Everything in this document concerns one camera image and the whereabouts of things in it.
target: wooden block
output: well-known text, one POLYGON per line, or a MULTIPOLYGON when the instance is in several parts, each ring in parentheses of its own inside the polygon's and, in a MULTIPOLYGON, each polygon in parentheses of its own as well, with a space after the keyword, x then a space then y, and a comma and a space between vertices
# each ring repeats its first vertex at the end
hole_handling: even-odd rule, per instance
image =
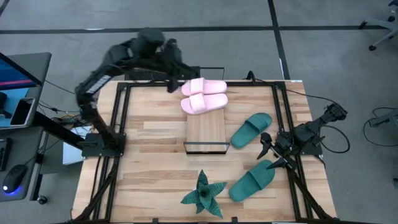
MULTIPOLYGON (((187 116, 187 142, 226 142, 224 109, 187 116)), ((226 151, 222 144, 186 144, 188 152, 226 151)))

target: monitor screen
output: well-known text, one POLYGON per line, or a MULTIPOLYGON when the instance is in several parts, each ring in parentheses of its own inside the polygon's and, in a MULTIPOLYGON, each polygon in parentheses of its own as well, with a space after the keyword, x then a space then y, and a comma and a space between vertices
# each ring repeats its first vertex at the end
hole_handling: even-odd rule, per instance
POLYGON ((36 83, 0 58, 0 90, 27 88, 36 83))

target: blue light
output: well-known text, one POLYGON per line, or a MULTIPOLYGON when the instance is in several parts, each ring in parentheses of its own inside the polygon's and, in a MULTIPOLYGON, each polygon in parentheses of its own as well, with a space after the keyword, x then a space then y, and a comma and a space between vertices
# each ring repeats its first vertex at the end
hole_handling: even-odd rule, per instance
POLYGON ((4 193, 4 194, 7 195, 7 196, 15 195, 15 194, 18 194, 18 192, 20 192, 21 189, 22 189, 22 187, 19 186, 15 191, 13 191, 13 192, 11 192, 11 193, 4 193))

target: computer monitor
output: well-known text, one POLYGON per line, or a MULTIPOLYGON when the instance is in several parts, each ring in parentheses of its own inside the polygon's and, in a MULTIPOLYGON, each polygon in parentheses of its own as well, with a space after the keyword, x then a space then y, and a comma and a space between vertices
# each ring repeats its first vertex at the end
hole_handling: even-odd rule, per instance
POLYGON ((37 85, 42 85, 42 82, 0 53, 0 90, 28 88, 37 85))

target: gray carpet floor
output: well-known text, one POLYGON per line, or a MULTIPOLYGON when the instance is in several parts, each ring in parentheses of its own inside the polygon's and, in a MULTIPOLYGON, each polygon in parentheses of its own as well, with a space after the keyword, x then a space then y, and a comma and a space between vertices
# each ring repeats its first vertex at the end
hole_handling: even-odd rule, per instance
MULTIPOLYGON (((0 51, 6 55, 50 52, 47 80, 72 90, 100 64, 105 51, 134 37, 133 32, 34 34, 29 30, 140 27, 271 26, 267 1, 250 0, 10 0, 0 16, 0 51), (28 30, 19 34, 2 30, 28 30)), ((367 18, 387 19, 385 0, 275 0, 280 26, 357 26, 367 18)), ((372 109, 398 107, 398 42, 392 39, 370 52, 368 46, 386 30, 282 30, 290 78, 303 80, 306 92, 333 98, 348 117, 335 124, 351 141, 346 154, 324 151, 326 172, 338 216, 343 220, 398 223, 397 147, 368 143, 362 133, 372 109)), ((165 32, 176 38, 189 65, 224 67, 224 79, 241 79, 252 70, 258 78, 282 79, 273 30, 165 32)), ((221 79, 219 71, 203 71, 221 79)), ((73 95, 46 84, 42 99, 61 110, 75 111, 73 95)), ((326 101, 309 98, 313 118, 323 114, 326 101)), ((48 117, 56 116, 45 111, 48 117)), ((388 111, 380 110, 378 114, 388 111)), ((323 130, 333 148, 346 147, 333 130, 323 130)), ((367 129, 373 141, 398 143, 398 128, 385 124, 367 129)), ((47 156, 60 161, 59 154, 47 156)), ((0 203, 2 223, 54 223, 69 219, 81 164, 62 167, 52 162, 40 193, 46 205, 27 200, 0 203)))

